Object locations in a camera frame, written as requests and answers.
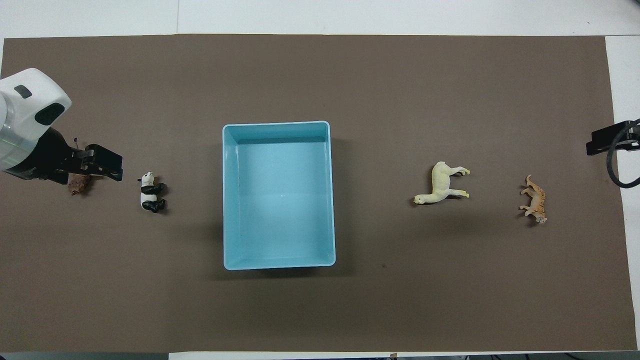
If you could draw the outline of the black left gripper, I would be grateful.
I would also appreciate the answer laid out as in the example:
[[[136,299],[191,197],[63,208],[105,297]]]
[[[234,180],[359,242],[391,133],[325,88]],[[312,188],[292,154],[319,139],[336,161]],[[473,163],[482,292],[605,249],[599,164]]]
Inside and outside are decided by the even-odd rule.
[[[76,176],[102,176],[122,180],[122,156],[102,145],[76,148],[62,134],[50,128],[40,137],[35,149],[30,177],[55,183],[69,183]]]

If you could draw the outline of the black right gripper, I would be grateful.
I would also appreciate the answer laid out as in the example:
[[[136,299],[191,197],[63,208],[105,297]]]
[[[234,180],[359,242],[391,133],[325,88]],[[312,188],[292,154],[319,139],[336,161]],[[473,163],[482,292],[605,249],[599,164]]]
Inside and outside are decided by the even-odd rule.
[[[608,152],[611,144],[614,141],[615,136],[618,135],[626,126],[633,123],[633,121],[626,120],[620,121],[613,125],[604,127],[599,130],[595,130],[590,133],[590,141],[586,143],[586,155],[594,156],[600,153]],[[640,143],[640,126],[635,125],[626,132],[622,133],[620,139],[615,144],[615,150],[624,151],[638,151]]]

